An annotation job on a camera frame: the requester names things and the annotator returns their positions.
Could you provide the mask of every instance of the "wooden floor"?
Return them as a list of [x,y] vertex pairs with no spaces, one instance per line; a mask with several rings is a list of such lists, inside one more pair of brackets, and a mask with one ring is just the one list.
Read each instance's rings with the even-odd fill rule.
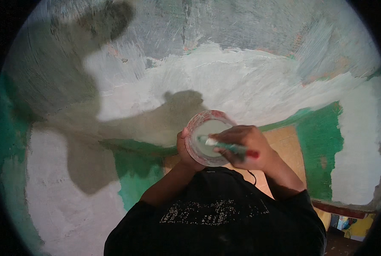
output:
[[[299,178],[306,184],[306,172],[304,168],[303,156],[299,139],[297,137],[296,129],[294,126],[287,126],[280,129],[275,129],[263,133],[268,140],[270,146],[280,155],[280,157],[290,166],[290,168],[299,176]],[[164,160],[165,174],[168,173],[175,164],[179,162],[179,156],[170,156]],[[224,165],[229,169],[233,169],[241,173],[244,179],[248,182],[254,183],[254,177],[246,170],[234,168],[231,164]],[[250,170],[256,177],[256,187],[263,193],[273,198],[267,184],[265,175],[260,170]],[[324,212],[320,209],[314,208],[319,218],[324,223],[326,230],[330,225],[331,213]]]

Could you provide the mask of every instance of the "person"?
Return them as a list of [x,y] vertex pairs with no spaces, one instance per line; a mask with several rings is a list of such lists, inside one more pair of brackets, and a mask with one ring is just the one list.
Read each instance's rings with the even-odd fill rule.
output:
[[262,170],[274,199],[234,170],[196,162],[188,133],[177,136],[181,160],[110,233],[104,255],[324,255],[326,230],[303,182],[255,126],[209,136],[259,152],[242,162],[215,148],[234,167]]

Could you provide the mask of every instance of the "wall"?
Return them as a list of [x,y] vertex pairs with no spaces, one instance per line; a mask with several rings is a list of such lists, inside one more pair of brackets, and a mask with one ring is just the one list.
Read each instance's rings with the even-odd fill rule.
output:
[[[10,99],[18,99],[19,113],[26,102],[33,118],[10,133],[21,135],[17,159],[27,161],[0,166],[1,183],[25,189],[19,223],[28,226],[18,227],[38,231],[44,244],[22,233],[35,252],[101,255],[194,114],[218,109],[265,126],[338,102],[340,114],[328,124],[340,132],[342,150],[329,155],[322,199],[376,207],[380,67],[367,30],[341,0],[43,0],[4,65],[16,89]],[[10,151],[11,139],[0,139]],[[131,140],[147,143],[146,153]],[[134,166],[140,156],[143,165]],[[18,202],[18,193],[6,195]]]

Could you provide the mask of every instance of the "black shirt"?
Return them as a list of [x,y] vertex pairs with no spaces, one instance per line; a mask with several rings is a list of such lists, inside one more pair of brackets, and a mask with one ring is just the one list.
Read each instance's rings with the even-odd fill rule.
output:
[[236,171],[207,167],[171,202],[137,202],[104,255],[323,255],[325,245],[307,191],[276,201]]

